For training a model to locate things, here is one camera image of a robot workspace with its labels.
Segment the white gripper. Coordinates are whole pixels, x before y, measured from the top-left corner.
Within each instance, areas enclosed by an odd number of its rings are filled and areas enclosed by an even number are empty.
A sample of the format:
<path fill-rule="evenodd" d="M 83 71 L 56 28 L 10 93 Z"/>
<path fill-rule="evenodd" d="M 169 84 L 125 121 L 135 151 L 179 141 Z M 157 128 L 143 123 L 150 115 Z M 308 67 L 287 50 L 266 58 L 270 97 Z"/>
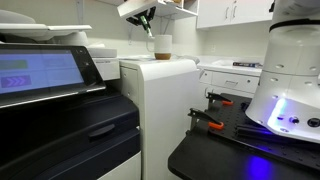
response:
<path fill-rule="evenodd" d="M 150 22 L 154 18 L 156 11 L 155 5 L 157 3 L 157 0 L 126 0 L 117 7 L 117 10 L 121 18 L 127 18 L 129 23 L 139 26 L 141 24 L 140 19 L 132 16 L 149 9 L 147 11 L 146 20 L 147 22 Z"/>

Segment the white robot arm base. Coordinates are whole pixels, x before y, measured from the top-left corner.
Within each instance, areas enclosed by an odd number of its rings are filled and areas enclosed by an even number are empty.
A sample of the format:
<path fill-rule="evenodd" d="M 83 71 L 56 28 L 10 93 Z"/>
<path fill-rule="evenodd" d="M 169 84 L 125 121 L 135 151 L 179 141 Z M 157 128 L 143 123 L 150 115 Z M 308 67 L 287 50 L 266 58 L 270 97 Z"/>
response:
<path fill-rule="evenodd" d="M 276 135 L 320 142 L 320 0 L 274 0 L 259 84 L 246 115 Z"/>

